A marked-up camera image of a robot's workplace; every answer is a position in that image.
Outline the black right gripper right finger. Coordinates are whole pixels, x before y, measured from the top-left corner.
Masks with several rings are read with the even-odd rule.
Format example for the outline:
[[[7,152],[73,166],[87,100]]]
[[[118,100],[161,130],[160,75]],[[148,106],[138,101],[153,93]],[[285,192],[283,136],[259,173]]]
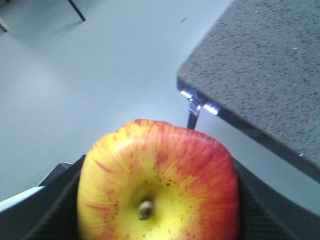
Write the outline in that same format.
[[[318,240],[320,217],[265,184],[236,159],[240,240]]]

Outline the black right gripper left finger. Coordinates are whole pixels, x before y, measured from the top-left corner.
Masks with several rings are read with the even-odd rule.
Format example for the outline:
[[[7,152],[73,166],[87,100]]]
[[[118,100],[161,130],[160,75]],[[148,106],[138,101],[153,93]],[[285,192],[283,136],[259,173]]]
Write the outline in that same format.
[[[77,193],[85,157],[59,163],[38,186],[0,203],[2,240],[77,240]]]

